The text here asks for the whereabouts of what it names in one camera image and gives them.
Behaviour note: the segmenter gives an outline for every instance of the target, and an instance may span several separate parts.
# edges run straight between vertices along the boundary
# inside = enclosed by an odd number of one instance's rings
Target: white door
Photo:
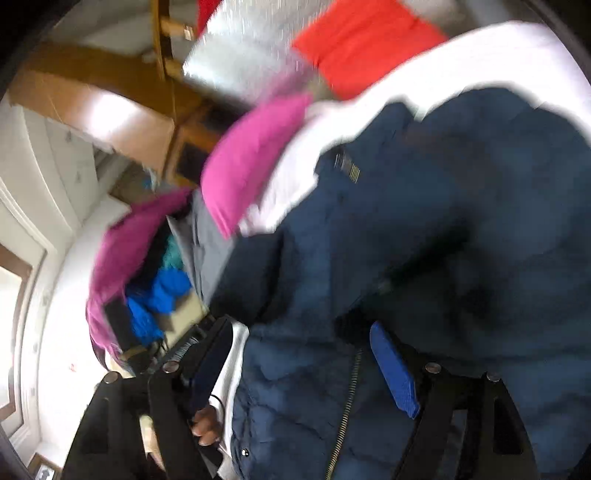
[[[44,248],[0,202],[0,421],[8,437],[23,424],[22,333],[44,256]]]

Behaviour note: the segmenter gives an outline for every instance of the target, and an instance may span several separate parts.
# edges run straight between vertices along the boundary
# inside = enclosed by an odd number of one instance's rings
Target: hand
[[[222,426],[217,421],[216,409],[211,405],[199,410],[193,417],[191,432],[199,439],[199,445],[207,446],[218,442],[222,436]]]

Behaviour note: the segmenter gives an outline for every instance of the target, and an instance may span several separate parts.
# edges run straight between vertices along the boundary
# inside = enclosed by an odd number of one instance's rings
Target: metal rivet
[[[491,381],[493,383],[497,383],[498,381],[501,380],[501,376],[499,374],[492,374],[490,372],[486,373],[486,377],[488,378],[489,381]]]
[[[103,382],[106,384],[115,383],[119,379],[119,374],[117,372],[109,372],[103,378]]]
[[[176,360],[169,360],[168,362],[166,362],[162,366],[162,370],[165,373],[173,374],[178,370],[179,367],[180,367],[180,365],[178,364],[178,362]]]
[[[427,372],[430,374],[438,374],[441,371],[441,365],[435,362],[429,362],[427,365],[425,365],[425,370],[427,370]]]

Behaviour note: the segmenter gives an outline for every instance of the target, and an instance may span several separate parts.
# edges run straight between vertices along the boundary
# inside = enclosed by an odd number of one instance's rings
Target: white fabric
[[[232,416],[234,412],[234,396],[242,376],[242,352],[246,339],[248,338],[248,328],[237,322],[232,321],[232,348],[217,382],[213,387],[212,394],[217,396],[223,402],[223,408],[215,398],[210,397],[209,403],[217,410],[218,420],[223,426],[223,435],[220,440],[220,450],[223,453],[223,461],[217,474],[223,480],[238,480],[238,476],[232,466],[231,441],[232,441]]]
[[[315,188],[320,154],[356,138],[387,103],[404,102],[421,119],[462,91],[487,86],[507,87],[532,106],[562,114],[591,140],[591,86],[554,33],[522,22],[481,28],[414,57],[354,100],[311,105],[260,203],[242,219],[242,234],[275,231]]]

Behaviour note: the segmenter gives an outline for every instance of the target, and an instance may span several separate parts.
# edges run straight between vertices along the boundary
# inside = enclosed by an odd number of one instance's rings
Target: magenta fabric
[[[86,320],[90,338],[113,358],[120,351],[115,335],[103,315],[103,305],[124,296],[127,282],[138,272],[158,228],[170,215],[187,204],[191,189],[175,190],[133,205],[131,211],[105,233],[90,276]]]
[[[234,233],[248,206],[259,198],[311,103],[312,95],[301,93],[259,105],[242,117],[209,155],[201,190],[224,238]]]

